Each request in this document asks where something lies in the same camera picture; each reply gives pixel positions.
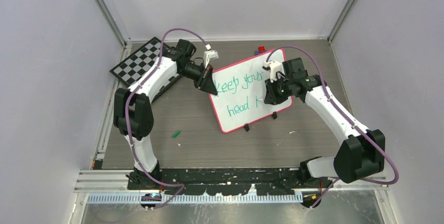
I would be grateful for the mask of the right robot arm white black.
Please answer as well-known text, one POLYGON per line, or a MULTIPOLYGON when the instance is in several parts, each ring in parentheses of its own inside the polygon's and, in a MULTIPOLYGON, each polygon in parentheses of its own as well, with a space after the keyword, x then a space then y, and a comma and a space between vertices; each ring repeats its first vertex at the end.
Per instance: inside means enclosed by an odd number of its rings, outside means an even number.
POLYGON ((291 97, 313 109, 340 143, 334 157, 315 157, 300 163, 299 182, 313 187, 320 177, 335 177, 345 183, 361 180, 384 170, 385 136, 369 130, 337 101, 319 75, 309 75, 301 58, 264 62, 270 73, 264 81, 267 105, 279 105, 291 97))

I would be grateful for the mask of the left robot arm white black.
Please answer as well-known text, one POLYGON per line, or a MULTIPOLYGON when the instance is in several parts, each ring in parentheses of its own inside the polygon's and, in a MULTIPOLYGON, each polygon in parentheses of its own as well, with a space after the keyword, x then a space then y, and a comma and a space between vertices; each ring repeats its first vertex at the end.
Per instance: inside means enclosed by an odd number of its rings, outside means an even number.
POLYGON ((162 56, 155 58, 148 71, 128 89, 116 91, 113 124, 125 136, 134 156, 134 170, 128 175, 132 182, 155 189, 161 181, 159 161, 150 140, 154 126, 152 100, 177 76, 192 80, 194 87, 202 92, 218 94, 212 78, 213 67, 209 63, 211 58, 217 57, 217 51, 212 50, 209 43, 205 47, 203 63, 197 65, 191 59, 196 52, 191 42, 180 39, 172 48, 159 45, 162 56))

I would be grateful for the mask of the green marker cap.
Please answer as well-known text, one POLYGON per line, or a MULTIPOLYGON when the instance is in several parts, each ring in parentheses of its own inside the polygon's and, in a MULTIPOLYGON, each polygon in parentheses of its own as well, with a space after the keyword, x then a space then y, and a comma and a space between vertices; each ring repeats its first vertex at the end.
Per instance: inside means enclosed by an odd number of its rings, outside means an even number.
POLYGON ((176 132, 172 135, 172 138, 176 138, 180 133, 181 133, 180 130, 176 131, 176 132))

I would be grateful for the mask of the whiteboard with red frame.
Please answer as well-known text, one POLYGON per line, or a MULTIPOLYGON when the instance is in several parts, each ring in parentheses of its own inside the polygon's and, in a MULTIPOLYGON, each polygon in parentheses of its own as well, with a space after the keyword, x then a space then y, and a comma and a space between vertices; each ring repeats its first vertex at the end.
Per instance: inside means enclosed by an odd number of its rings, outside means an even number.
POLYGON ((230 133, 291 107, 293 98, 279 105, 267 105, 265 80, 269 72, 262 68, 270 51, 244 59, 213 72, 218 95, 210 94, 216 119, 223 133, 230 133))

